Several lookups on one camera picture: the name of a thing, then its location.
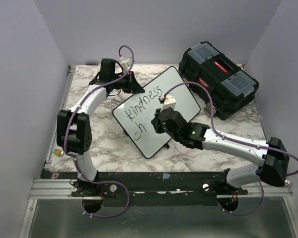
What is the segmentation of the white framed whiteboard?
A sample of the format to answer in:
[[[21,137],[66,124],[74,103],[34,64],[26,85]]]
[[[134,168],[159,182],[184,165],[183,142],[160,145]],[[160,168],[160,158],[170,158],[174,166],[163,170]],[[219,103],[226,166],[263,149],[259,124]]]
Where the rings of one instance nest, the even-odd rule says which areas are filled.
[[[156,133],[151,123],[155,111],[162,107],[159,98],[183,81],[176,67],[170,66],[144,85],[144,93],[133,94],[113,110],[116,121],[147,159],[171,139],[166,133]]]

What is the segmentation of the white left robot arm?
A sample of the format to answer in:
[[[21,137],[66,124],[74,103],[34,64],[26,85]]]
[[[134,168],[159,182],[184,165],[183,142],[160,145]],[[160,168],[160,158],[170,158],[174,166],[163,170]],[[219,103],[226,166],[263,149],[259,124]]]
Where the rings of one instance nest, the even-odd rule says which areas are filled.
[[[95,196],[101,189],[97,181],[98,171],[89,152],[92,143],[91,116],[113,90],[128,94],[144,92],[131,70],[133,64],[132,58],[123,56],[119,60],[102,59],[100,70],[89,82],[84,96],[69,110],[58,112],[56,142],[74,163],[77,181],[73,186],[78,192]]]

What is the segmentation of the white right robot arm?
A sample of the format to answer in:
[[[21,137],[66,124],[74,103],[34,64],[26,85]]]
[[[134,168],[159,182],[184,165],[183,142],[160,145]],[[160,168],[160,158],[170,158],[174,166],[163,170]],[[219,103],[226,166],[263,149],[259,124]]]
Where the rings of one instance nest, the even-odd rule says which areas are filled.
[[[187,122],[180,112],[172,108],[157,109],[151,124],[156,133],[166,133],[187,148],[222,152],[249,161],[249,165],[223,172],[218,184],[224,194],[254,182],[262,181],[275,187],[285,185],[289,156],[278,138],[251,140],[214,132],[208,125]]]

